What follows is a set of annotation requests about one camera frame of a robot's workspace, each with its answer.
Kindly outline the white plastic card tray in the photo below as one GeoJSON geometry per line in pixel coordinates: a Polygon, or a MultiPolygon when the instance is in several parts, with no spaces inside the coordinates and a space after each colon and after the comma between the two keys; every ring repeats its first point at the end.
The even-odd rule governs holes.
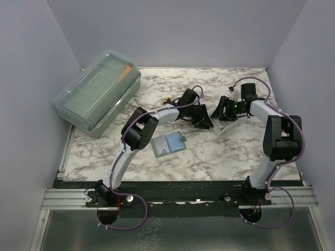
{"type": "Polygon", "coordinates": [[[231,129],[235,124],[236,121],[220,121],[219,119],[212,119],[213,123],[213,130],[214,132],[220,136],[227,130],[231,129]]]}

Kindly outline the green card holder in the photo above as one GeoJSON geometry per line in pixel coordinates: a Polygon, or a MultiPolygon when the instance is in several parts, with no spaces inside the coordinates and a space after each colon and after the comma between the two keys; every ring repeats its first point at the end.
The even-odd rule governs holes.
{"type": "Polygon", "coordinates": [[[183,151],[183,150],[187,149],[186,137],[183,136],[180,131],[173,132],[173,133],[163,135],[163,136],[167,140],[167,143],[168,143],[169,149],[170,149],[170,153],[159,156],[157,154],[157,150],[156,150],[156,147],[155,147],[155,144],[154,144],[154,139],[155,139],[154,138],[154,139],[151,140],[151,145],[152,145],[152,149],[153,149],[153,152],[154,152],[154,155],[155,155],[156,158],[164,157],[164,156],[167,156],[167,155],[170,155],[170,154],[180,152],[180,151],[183,151]]]}

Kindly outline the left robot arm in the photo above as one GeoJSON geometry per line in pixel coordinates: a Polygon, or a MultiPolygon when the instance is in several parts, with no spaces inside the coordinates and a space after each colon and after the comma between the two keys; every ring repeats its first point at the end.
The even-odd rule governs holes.
{"type": "Polygon", "coordinates": [[[112,206],[116,197],[121,196],[116,189],[120,187],[125,171],[135,155],[149,144],[157,126],[190,118],[195,128],[209,130],[214,127],[206,105],[200,103],[203,98],[203,88],[196,85],[186,89],[180,98],[166,101],[161,108],[145,110],[139,107],[133,112],[121,131],[120,149],[109,173],[95,186],[102,205],[112,206]]]}

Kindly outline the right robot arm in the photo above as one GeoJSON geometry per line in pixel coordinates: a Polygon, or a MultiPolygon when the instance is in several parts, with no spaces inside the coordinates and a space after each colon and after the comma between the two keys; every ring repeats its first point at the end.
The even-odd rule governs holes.
{"type": "Polygon", "coordinates": [[[241,85],[240,97],[221,96],[218,106],[210,115],[222,122],[256,117],[265,124],[263,153],[257,169],[249,176],[250,187],[241,191],[241,200],[248,205],[260,198],[258,189],[266,189],[279,168],[302,155],[305,141],[302,136],[302,119],[273,107],[266,98],[256,93],[254,83],[241,85]]]}

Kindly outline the clear plastic storage box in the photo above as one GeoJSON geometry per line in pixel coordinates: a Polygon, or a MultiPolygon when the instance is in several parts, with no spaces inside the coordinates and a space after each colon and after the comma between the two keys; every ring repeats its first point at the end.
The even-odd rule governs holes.
{"type": "Polygon", "coordinates": [[[140,88],[135,60],[104,51],[72,80],[53,104],[60,117],[99,138],[140,88]]]}

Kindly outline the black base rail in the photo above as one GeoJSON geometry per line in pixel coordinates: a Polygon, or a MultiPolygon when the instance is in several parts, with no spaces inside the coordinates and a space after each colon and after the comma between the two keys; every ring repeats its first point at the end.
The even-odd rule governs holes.
{"type": "Polygon", "coordinates": [[[244,209],[307,207],[311,187],[300,181],[275,181],[272,191],[256,190],[246,181],[124,181],[116,193],[100,182],[55,181],[43,207],[89,210],[104,221],[122,218],[238,217],[244,209]]]}

